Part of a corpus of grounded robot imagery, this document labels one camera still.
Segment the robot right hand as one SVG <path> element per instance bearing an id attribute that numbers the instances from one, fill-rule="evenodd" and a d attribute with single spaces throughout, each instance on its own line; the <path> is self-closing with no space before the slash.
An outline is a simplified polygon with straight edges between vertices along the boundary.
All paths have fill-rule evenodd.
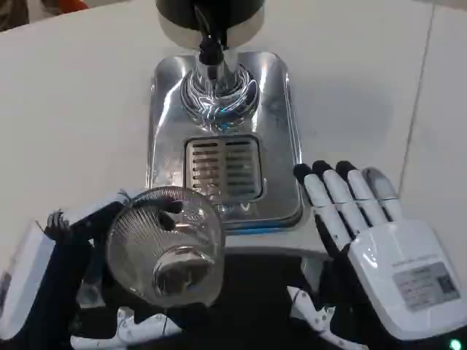
<path id="1" fill-rule="evenodd" d="M 339 349 L 464 349 L 466 291 L 437 232 L 404 215 L 391 181 L 342 160 L 294 167 L 330 259 L 316 292 L 288 287 Z"/>

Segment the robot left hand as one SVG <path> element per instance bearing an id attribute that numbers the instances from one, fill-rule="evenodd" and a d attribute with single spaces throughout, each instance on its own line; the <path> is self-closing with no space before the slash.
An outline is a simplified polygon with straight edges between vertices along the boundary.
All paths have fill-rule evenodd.
<path id="1" fill-rule="evenodd" d="M 84 310 L 77 295 L 112 219 L 142 191 L 117 195 L 72 216 L 54 211 L 28 224 L 1 275 L 2 349 L 129 349 L 179 336 L 162 313 L 135 322 L 133 310 Z"/>

